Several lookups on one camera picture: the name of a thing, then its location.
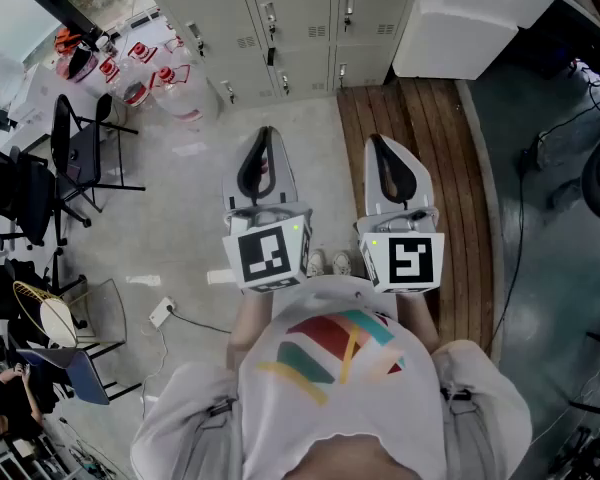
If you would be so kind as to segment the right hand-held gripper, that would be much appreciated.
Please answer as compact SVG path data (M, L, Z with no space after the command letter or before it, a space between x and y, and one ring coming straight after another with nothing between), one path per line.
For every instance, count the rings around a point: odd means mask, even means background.
M430 207L434 195L429 171L405 146L385 135L372 134L364 153L367 216L358 220L356 230L374 291L437 289L445 235L436 231L439 212Z

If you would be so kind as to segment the black power adapter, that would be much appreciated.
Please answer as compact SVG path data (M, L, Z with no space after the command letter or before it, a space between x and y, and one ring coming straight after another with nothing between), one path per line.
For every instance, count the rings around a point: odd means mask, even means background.
M520 178L524 178L531 171L539 171L541 169L538 154L542 141L543 138L537 135L529 146L520 151L517 161L517 173Z

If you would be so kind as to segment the white waste bin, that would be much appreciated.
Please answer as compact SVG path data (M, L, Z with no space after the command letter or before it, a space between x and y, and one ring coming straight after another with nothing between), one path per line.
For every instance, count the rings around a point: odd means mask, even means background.
M128 108L127 106L113 98L111 101L111 107L108 116L104 119L104 122L110 123L117 126L124 127L128 120Z

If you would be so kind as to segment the blue grey chair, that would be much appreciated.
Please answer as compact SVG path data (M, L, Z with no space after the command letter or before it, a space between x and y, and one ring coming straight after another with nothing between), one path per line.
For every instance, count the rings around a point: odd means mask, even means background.
M117 342L94 353L90 353L90 350L99 348L101 343L92 343L84 348L17 349L16 352L31 365L47 362L64 370L78 399L91 404L106 406L143 385L143 383L136 383L110 395L107 390L116 386L117 383L102 383L94 360L113 352L123 345L124 342Z

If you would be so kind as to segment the black folding chair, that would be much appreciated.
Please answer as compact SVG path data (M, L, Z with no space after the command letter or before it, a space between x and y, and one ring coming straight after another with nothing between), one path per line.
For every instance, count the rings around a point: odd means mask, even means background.
M60 197L68 202L82 197L97 212L102 209L95 202L95 190L119 190L144 192L144 186L128 185L124 181L121 134L138 135L139 132L107 122L113 110L113 97L105 94L96 103L95 116L87 118L74 111L69 98L61 94L55 102L50 136L51 157L60 185ZM101 131L117 133L117 153L120 182L101 182Z

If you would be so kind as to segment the white foam block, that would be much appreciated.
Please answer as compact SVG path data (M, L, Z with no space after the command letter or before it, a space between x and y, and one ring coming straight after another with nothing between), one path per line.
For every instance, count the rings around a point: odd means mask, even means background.
M402 78L475 80L554 0L414 0L392 67Z

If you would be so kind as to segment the white table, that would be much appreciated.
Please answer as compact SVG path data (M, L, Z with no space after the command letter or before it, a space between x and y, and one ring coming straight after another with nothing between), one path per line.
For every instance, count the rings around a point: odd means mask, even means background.
M55 103L61 94L68 97L78 115L88 118L95 115L97 97L92 92L37 64L26 73L24 84L9 108L8 117L17 126L8 132L0 131L0 151L8 153L13 146L25 150L49 136Z

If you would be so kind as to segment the wooden plank platform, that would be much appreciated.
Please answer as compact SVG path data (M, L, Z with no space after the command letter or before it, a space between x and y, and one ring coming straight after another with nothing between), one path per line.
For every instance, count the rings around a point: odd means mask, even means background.
M487 200L490 165L481 159L454 81L399 78L388 85L340 89L356 213L363 216L364 142L382 133L409 149L429 170L439 228L446 235L442 285L427 296L443 341L469 339L491 350L496 241Z

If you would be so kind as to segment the person's right forearm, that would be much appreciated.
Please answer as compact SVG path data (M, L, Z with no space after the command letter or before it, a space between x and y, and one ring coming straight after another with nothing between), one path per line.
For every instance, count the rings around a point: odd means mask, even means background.
M399 323L433 354L440 347L440 338L424 295L397 294L396 308Z

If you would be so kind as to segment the clear water jug red cap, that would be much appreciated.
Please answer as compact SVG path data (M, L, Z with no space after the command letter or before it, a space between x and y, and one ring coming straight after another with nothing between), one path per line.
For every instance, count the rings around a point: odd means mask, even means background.
M107 93L126 105L137 107L149 96L149 73L135 59L127 57L116 62L108 57L99 71L105 78Z
M150 90L158 105L177 120L189 122L203 116L205 80L191 64L164 66L154 72Z
M128 52L131 64L141 73L150 77L164 67L171 65L172 54L163 46L147 46L137 42Z

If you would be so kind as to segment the white power strip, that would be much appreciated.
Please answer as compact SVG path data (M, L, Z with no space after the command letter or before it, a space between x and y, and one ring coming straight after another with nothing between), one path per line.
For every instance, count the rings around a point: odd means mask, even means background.
M174 301L169 297L164 297L156 308L149 315L149 321L158 330L175 309Z

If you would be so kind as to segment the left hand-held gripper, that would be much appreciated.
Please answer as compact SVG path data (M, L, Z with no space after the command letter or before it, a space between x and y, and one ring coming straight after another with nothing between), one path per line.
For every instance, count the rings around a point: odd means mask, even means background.
M223 245L237 286L264 294L306 281L312 209L293 202L295 180L275 127L260 127L238 145L222 194L231 210Z

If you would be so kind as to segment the person's left forearm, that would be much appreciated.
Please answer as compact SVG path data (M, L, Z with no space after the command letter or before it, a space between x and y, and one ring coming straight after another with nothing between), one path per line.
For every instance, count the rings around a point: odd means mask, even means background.
M248 291L242 297L233 329L229 335L227 355L247 352L272 320L274 293Z

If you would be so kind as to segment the pink tinted jug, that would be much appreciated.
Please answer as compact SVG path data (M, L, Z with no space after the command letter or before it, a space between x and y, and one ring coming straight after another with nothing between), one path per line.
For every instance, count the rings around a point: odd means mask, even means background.
M78 46L58 58L55 72L61 78L77 83L88 76L97 64L98 57L93 51Z

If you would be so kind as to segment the person's white printed shirt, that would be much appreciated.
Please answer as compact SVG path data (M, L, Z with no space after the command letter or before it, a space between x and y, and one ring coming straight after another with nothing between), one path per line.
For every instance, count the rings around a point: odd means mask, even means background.
M136 433L138 480L510 480L527 403L472 341L430 354L395 314L299 298L223 367L172 375Z

